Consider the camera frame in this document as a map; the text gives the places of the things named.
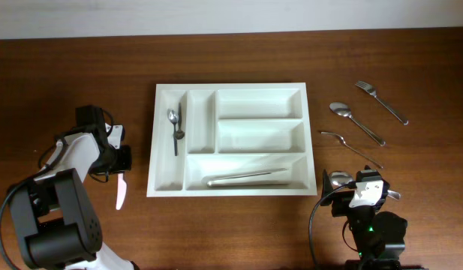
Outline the pink plastic knife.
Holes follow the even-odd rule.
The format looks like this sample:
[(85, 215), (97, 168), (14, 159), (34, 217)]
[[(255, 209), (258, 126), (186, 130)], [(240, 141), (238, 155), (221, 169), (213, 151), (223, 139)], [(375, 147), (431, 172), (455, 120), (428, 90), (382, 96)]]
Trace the pink plastic knife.
[(123, 172), (117, 175), (117, 180), (116, 210), (121, 210), (125, 202), (128, 184), (125, 180), (125, 174)]

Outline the thin steel fork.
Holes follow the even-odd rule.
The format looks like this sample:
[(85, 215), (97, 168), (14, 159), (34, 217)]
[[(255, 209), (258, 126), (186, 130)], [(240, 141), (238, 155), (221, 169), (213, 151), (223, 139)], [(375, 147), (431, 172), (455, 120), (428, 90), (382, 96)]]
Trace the thin steel fork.
[(343, 136), (341, 136), (341, 135), (339, 135), (337, 133), (334, 133), (334, 132), (329, 132), (329, 131), (321, 131), (320, 134), (336, 138), (343, 146), (350, 149), (352, 152), (354, 152), (357, 155), (365, 158), (367, 161), (370, 161), (376, 167), (378, 167), (380, 169), (383, 169), (383, 166), (379, 162), (377, 162), (373, 158), (369, 157), (368, 155), (362, 153), (361, 151), (357, 150), (356, 148), (348, 145)]

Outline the small steel teaspoon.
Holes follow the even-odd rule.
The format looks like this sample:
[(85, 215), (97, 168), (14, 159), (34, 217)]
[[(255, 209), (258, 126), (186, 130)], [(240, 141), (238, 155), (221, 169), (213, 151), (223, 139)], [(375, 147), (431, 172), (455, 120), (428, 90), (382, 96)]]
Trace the small steel teaspoon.
[(179, 121), (179, 116), (177, 112), (174, 109), (168, 109), (167, 111), (167, 117), (170, 123), (173, 125), (173, 147), (174, 147), (174, 155), (178, 155), (178, 143), (177, 143), (177, 138), (176, 138), (176, 126)]

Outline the steel spoon under right arm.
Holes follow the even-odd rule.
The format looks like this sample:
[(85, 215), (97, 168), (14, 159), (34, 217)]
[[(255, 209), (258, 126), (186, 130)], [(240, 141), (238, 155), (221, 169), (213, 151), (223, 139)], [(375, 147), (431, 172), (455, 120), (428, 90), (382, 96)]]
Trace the steel spoon under right arm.
[[(329, 174), (329, 180), (331, 181), (332, 185), (336, 187), (340, 187), (354, 181), (351, 174), (342, 171), (331, 172)], [(393, 190), (388, 190), (387, 196), (393, 198), (394, 200), (401, 199), (401, 194)]]

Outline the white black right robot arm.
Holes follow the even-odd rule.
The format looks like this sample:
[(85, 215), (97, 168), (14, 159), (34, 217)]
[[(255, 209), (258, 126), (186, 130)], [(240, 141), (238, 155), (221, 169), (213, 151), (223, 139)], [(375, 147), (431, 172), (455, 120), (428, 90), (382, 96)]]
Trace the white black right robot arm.
[(355, 177), (335, 171), (327, 175), (329, 184), (345, 188), (331, 195), (332, 216), (345, 217), (344, 228), (351, 231), (358, 260), (348, 260), (346, 269), (422, 269), (421, 265), (402, 265), (407, 220), (381, 208), (389, 196), (401, 196), (389, 189), (382, 175), (366, 166)]

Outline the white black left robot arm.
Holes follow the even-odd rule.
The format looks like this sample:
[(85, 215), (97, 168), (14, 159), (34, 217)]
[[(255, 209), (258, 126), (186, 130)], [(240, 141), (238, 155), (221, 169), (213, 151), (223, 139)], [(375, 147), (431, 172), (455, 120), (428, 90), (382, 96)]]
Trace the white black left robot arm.
[(132, 157), (123, 145), (125, 128), (99, 106), (75, 110), (76, 124), (55, 137), (40, 157), (37, 173), (8, 188), (0, 206), (0, 254), (10, 269), (17, 265), (5, 250), (2, 219), (11, 213), (20, 256), (29, 269), (128, 269), (137, 264), (105, 244), (98, 216), (86, 192), (86, 177), (107, 183), (116, 176), (116, 208), (125, 201), (125, 173)]

